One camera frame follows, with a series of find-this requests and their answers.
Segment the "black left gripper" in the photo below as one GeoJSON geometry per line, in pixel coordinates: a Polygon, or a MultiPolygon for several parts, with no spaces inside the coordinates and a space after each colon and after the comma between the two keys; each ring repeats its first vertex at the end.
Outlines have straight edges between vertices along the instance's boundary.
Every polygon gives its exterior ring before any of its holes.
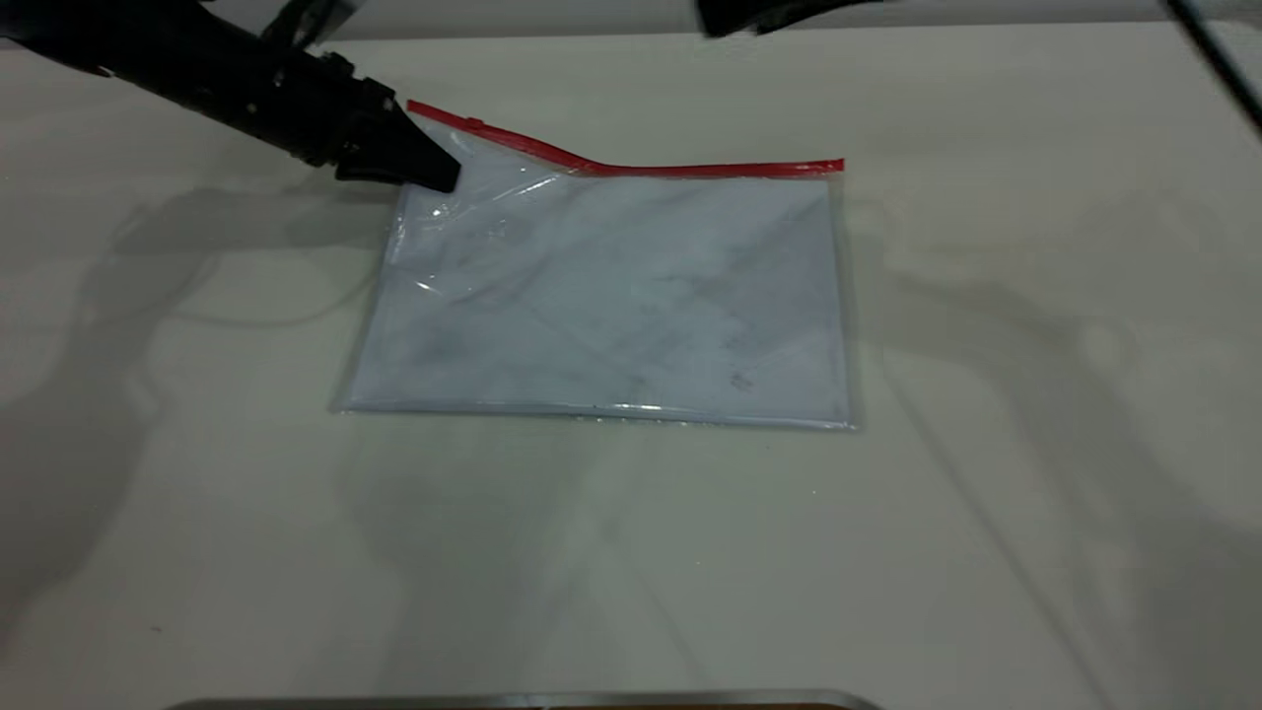
{"type": "Polygon", "coordinates": [[[281,149],[343,182],[456,190],[461,161],[425,134],[392,90],[337,53],[281,54],[281,149]]]}

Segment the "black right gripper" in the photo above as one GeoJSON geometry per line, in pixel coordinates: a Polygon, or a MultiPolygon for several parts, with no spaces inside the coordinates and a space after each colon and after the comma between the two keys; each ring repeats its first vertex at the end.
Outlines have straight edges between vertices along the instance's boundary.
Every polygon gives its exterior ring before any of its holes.
{"type": "Polygon", "coordinates": [[[785,13],[794,19],[808,19],[828,13],[875,4],[880,0],[810,0],[810,1],[695,1],[697,19],[704,37],[731,37],[750,32],[766,35],[785,13]]]}

